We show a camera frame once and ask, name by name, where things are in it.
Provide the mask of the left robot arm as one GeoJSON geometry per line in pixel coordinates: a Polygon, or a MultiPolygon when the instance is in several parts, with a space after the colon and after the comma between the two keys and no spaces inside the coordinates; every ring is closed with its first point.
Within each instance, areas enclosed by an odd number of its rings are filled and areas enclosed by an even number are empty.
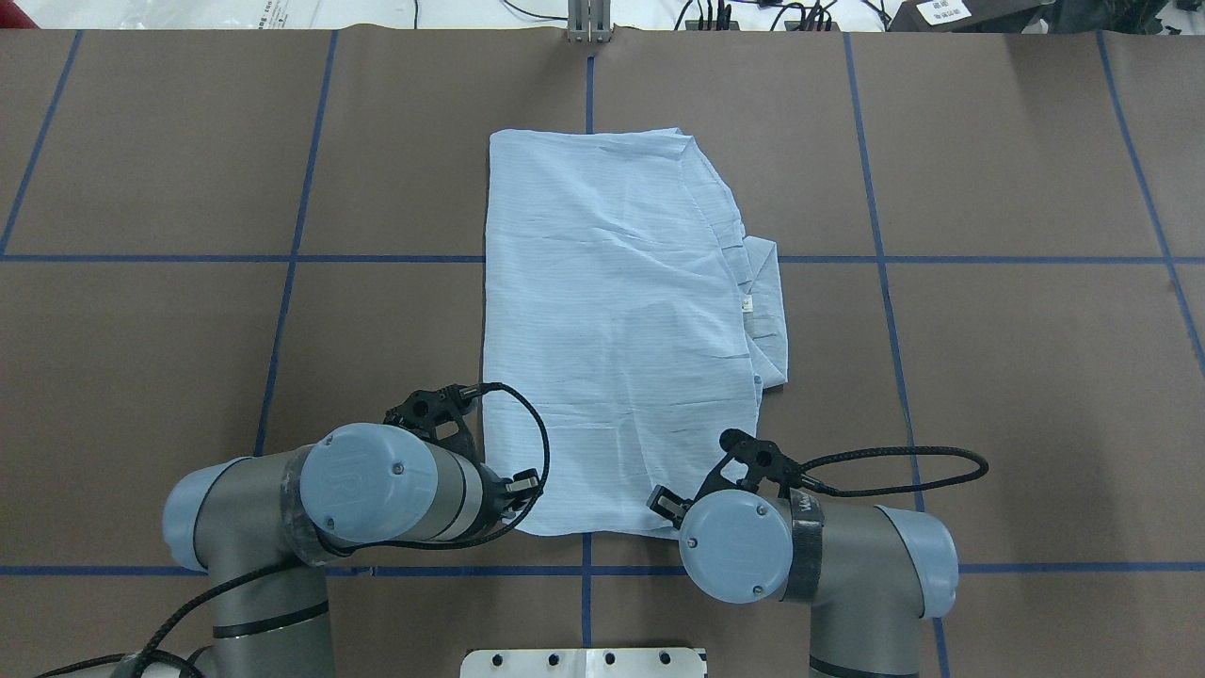
{"type": "Polygon", "coordinates": [[[528,515],[548,467],[500,476],[402,428],[345,425],[292,452],[182,477],[161,514],[175,561],[210,586],[129,654],[52,677],[333,677],[327,568],[369,548],[457,550],[528,515]]]}

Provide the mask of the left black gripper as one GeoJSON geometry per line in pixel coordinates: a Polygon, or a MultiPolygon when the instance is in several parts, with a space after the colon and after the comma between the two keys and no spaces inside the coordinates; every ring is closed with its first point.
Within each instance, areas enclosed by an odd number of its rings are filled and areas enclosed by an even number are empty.
{"type": "Polygon", "coordinates": [[[545,481],[537,468],[524,468],[513,476],[500,476],[486,466],[477,464],[482,496],[476,518],[476,536],[483,538],[493,529],[499,527],[504,519],[513,519],[528,509],[535,499],[543,493],[545,481]]]}

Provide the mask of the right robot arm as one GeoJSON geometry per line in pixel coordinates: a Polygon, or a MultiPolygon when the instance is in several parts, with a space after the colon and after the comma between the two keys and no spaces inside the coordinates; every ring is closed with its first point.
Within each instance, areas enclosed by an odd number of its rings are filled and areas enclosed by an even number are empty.
{"type": "Polygon", "coordinates": [[[917,677],[921,623],[956,605],[956,542],[928,512],[801,490],[681,499],[662,487],[647,507],[672,523],[682,566],[706,595],[809,606],[811,677],[917,677]]]}

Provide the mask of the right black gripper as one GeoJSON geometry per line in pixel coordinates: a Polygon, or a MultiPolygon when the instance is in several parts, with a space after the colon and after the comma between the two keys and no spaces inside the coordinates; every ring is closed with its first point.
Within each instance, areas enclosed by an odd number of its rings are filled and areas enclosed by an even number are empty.
{"type": "Polygon", "coordinates": [[[659,515],[660,519],[671,524],[671,527],[680,529],[684,521],[684,515],[711,493],[725,490],[725,481],[704,481],[696,493],[690,499],[680,497],[664,485],[656,485],[647,499],[647,508],[659,515]]]}

